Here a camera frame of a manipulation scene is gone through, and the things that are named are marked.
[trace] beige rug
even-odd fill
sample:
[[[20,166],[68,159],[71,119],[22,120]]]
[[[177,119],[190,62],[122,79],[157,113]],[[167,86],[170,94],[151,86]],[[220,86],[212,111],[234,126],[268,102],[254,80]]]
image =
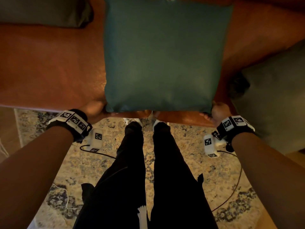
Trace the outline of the beige rug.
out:
[[[54,114],[30,110],[16,110],[21,144],[25,145],[39,136],[46,122]],[[153,132],[152,118],[144,120],[144,156],[146,163],[146,201],[148,215],[153,207]],[[213,128],[171,124],[171,132],[181,153],[195,178],[203,173],[203,189],[211,209],[222,204],[232,193],[237,183],[240,163],[229,154],[219,158],[209,158],[204,154],[203,136],[214,131]],[[104,119],[93,127],[103,130],[102,153],[112,156],[124,137],[124,121],[121,118]],[[81,184],[95,185],[101,175],[109,168],[113,159],[79,149],[82,144],[73,143],[54,180],[54,184],[36,215],[38,228],[72,228],[82,207]],[[232,198],[214,211],[219,229],[255,228],[263,206],[251,187],[244,172]]]

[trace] pant leg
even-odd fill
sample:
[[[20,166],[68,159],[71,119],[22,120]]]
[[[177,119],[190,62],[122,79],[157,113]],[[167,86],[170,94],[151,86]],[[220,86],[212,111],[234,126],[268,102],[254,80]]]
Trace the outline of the pant leg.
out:
[[[116,160],[86,198],[74,228],[139,228],[138,208],[146,206],[142,127],[132,122]]]
[[[202,185],[193,177],[165,123],[155,126],[154,207],[151,224],[171,228],[218,228]]]

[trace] person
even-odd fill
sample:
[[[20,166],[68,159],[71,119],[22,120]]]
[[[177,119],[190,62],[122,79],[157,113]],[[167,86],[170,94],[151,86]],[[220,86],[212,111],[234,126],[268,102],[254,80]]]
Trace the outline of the person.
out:
[[[103,102],[78,109],[91,124],[110,114]],[[217,127],[232,116],[227,105],[213,103]],[[154,124],[154,207],[146,216],[142,124],[125,119],[125,137],[116,160],[106,170],[76,219],[74,228],[217,228],[202,184],[184,162],[167,123]],[[75,133],[50,127],[0,164],[0,228],[27,228],[75,140]],[[255,134],[242,132],[231,142],[258,197],[276,226],[304,228],[305,169],[270,148]]]

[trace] forearm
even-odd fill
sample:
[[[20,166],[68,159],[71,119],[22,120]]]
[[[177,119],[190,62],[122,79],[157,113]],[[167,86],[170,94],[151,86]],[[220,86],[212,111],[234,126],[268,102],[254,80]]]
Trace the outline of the forearm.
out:
[[[52,127],[0,164],[0,228],[27,228],[72,142],[67,129]]]
[[[303,228],[305,169],[251,133],[235,136],[232,146],[277,227]]]

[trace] sneaker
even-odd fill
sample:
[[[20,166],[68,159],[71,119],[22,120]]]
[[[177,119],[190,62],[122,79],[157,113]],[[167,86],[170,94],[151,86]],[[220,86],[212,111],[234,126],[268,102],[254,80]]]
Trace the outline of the sneaker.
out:
[[[156,119],[155,123],[153,124],[153,127],[152,127],[152,132],[155,132],[155,126],[160,123],[160,122],[163,122],[163,123],[166,123],[167,125],[170,125],[169,122],[164,122],[164,121],[160,121],[158,119]]]
[[[143,124],[139,118],[123,118],[126,125],[129,125],[131,122],[137,122],[143,128]]]

